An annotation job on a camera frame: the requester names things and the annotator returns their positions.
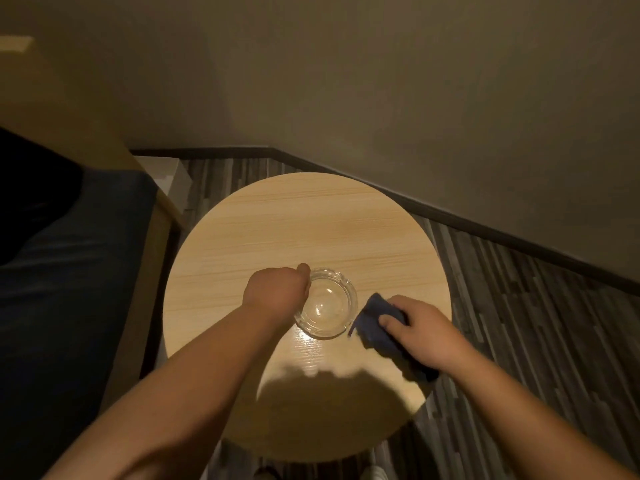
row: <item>black fabric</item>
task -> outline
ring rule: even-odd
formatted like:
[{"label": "black fabric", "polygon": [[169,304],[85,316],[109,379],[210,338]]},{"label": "black fabric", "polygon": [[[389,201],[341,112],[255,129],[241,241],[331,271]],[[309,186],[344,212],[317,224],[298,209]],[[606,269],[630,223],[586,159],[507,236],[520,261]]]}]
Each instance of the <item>black fabric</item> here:
[{"label": "black fabric", "polygon": [[416,359],[414,359],[405,348],[398,343],[396,339],[391,337],[384,328],[380,327],[378,318],[380,315],[391,315],[399,322],[406,325],[408,323],[406,314],[391,305],[386,299],[382,298],[379,293],[373,293],[367,300],[362,311],[353,321],[349,336],[355,330],[368,347],[373,347],[380,355],[400,359],[407,363],[409,370],[416,380],[419,382],[431,382],[438,378],[440,373],[436,369],[427,367]]},{"label": "black fabric", "polygon": [[68,213],[0,266],[0,478],[41,477],[96,418],[156,192],[84,169]]},{"label": "black fabric", "polygon": [[0,128],[3,164],[0,265],[37,231],[67,213],[80,195],[82,168]]}]

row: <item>beige wall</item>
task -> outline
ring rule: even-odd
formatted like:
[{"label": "beige wall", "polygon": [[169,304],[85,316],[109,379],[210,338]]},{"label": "beige wall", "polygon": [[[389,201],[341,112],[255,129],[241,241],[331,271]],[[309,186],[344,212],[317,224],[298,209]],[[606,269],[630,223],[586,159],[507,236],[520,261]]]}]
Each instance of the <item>beige wall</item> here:
[{"label": "beige wall", "polygon": [[640,0],[11,3],[130,147],[271,144],[640,281]]}]

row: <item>tabletop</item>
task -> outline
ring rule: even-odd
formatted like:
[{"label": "tabletop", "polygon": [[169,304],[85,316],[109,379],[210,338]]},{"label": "tabletop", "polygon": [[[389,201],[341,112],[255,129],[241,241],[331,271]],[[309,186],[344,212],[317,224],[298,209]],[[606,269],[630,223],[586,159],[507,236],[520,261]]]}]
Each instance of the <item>tabletop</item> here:
[{"label": "tabletop", "polygon": [[[436,250],[404,209],[350,178],[291,173],[231,194],[188,235],[164,295],[169,357],[240,306],[252,273],[300,262],[343,273],[359,307],[404,294],[451,319]],[[336,460],[393,434],[425,392],[356,333],[317,340],[293,325],[245,379],[223,435],[274,460]]]}]

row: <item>striped floor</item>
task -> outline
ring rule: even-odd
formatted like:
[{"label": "striped floor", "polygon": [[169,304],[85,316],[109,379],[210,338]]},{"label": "striped floor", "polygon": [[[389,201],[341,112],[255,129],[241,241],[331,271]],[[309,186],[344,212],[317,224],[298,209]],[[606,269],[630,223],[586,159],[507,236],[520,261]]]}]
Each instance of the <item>striped floor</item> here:
[{"label": "striped floor", "polygon": [[[217,202],[295,168],[268,159],[183,161],[193,178],[189,228]],[[434,242],[465,336],[594,443],[640,467],[640,298],[414,216]],[[274,463],[220,444],[210,479],[249,479],[263,464],[285,479],[357,479],[367,465],[391,480],[514,478],[462,391],[448,377],[414,420],[371,451],[320,464]]]}]

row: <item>cleaning cloth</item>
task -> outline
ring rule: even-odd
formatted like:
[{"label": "cleaning cloth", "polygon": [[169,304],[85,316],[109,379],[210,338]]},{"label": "cleaning cloth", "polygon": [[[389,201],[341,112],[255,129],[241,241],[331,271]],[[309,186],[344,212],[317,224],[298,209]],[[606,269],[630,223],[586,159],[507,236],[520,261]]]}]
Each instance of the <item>cleaning cloth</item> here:
[{"label": "cleaning cloth", "polygon": [[348,335],[351,336],[353,330],[356,329],[365,347],[375,348],[384,357],[404,360],[418,382],[436,380],[440,375],[439,371],[418,362],[396,339],[389,335],[384,328],[380,327],[378,323],[380,315],[391,315],[404,325],[409,323],[406,314],[402,310],[391,305],[379,293],[373,293],[356,317],[356,320],[353,321]]}]

